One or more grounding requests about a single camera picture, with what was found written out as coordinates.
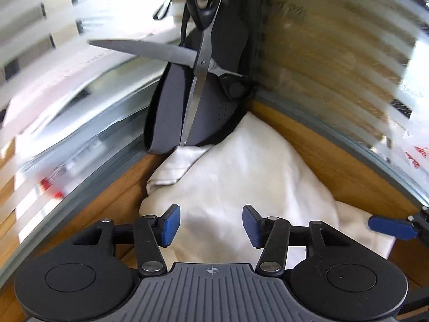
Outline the black handled steel scissors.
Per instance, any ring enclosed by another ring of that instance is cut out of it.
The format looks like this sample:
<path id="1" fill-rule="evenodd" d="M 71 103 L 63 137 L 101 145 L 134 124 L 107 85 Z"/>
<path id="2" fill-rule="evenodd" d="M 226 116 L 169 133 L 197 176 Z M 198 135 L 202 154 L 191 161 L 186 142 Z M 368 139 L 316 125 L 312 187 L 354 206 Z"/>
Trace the black handled steel scissors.
<path id="1" fill-rule="evenodd" d="M 193 22 L 197 29 L 202 32 L 197 50 L 132 39 L 90 39 L 87 41 L 88 44 L 95 47 L 149 57 L 177 65 L 186 65 L 193 69 L 193 82 L 181 126 L 181 146 L 188 142 L 204 90 L 206 75 L 211 73 L 221 78 L 225 76 L 242 77 L 241 74 L 221 68 L 212 58 L 212 30 L 221 2 L 222 0 L 209 0 L 207 5 L 201 8 L 198 6 L 198 0 L 186 0 L 188 12 L 190 12 Z"/>

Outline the folded white shirt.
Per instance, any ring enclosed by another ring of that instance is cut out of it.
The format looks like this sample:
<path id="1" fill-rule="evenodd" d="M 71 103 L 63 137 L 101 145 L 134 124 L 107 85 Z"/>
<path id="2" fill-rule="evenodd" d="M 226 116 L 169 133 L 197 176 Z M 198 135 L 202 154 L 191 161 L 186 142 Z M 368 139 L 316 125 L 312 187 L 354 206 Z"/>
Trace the folded white shirt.
<path id="1" fill-rule="evenodd" d="M 323 221 L 381 257 L 394 244 L 369 229 L 368 212 L 336 201 L 296 150 L 252 114 L 216 145 L 176 148 L 149 178 L 146 192 L 141 215 L 180 207 L 180 228 L 164 252 L 168 263 L 257 263 L 260 253 L 241 220 L 246 205 L 293 225 Z"/>

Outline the dark grey desk object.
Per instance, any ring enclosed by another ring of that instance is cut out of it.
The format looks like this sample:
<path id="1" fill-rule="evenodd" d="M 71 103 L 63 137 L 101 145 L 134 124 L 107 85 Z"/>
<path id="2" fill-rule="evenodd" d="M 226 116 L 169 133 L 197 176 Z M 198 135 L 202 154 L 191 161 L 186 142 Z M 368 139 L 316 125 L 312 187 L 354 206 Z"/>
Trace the dark grey desk object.
<path id="1" fill-rule="evenodd" d="M 235 0 L 209 0 L 198 7 L 186 0 L 181 49 L 193 50 L 190 65 L 169 62 L 157 84 L 145 122 L 145 147 L 162 155 L 179 146 L 218 142 L 238 124 L 252 86 L 243 62 L 249 31 Z"/>

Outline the frosted glass desk partition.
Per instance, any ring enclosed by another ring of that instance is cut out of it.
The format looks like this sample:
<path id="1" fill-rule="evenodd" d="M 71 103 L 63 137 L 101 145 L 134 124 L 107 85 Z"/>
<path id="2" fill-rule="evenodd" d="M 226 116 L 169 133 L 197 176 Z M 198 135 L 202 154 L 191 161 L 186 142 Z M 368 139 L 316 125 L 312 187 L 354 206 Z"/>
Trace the frosted glass desk partition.
<path id="1" fill-rule="evenodd" d="M 428 205 L 417 0 L 1 0 L 1 281 L 100 218 L 181 208 L 168 263 L 255 262 L 251 204 L 322 220 L 417 285 L 428 250 L 367 227 Z"/>

